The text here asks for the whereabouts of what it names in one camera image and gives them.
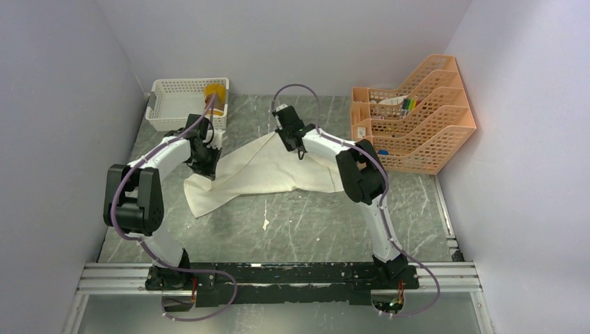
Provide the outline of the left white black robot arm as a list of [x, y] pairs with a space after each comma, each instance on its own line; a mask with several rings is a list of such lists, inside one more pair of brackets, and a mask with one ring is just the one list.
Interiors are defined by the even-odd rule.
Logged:
[[214, 181], [220, 157], [221, 133], [210, 119], [191, 114], [185, 127], [168, 132], [147, 154], [108, 169], [104, 222], [124, 240], [137, 242], [152, 259], [147, 290], [197, 285], [187, 251], [162, 225], [165, 206], [161, 183], [182, 164], [197, 176]]

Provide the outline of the white towel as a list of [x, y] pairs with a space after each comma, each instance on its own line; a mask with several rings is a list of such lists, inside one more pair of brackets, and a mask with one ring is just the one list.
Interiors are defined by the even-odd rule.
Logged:
[[290, 192], [295, 189], [343, 191], [334, 161], [307, 153], [302, 159], [286, 151], [275, 133], [260, 137], [220, 158], [216, 179], [193, 174], [184, 181], [192, 214], [199, 218], [241, 195]]

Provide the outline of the yellow brown bear towel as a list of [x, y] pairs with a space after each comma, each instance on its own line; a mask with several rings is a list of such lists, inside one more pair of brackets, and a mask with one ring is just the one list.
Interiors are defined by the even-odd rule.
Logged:
[[205, 110], [212, 107], [214, 116], [223, 116], [225, 110], [226, 88], [221, 83], [211, 83], [203, 90]]

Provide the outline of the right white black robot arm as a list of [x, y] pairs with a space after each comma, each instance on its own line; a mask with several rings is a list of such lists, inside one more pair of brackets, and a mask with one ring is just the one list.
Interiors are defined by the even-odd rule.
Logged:
[[292, 106], [280, 105], [271, 112], [276, 133], [287, 151], [300, 159], [306, 153], [334, 162], [348, 198], [360, 206], [372, 239], [377, 283], [394, 287], [408, 266], [388, 213], [388, 176], [373, 145], [366, 139], [353, 142], [333, 136], [313, 125], [305, 125]]

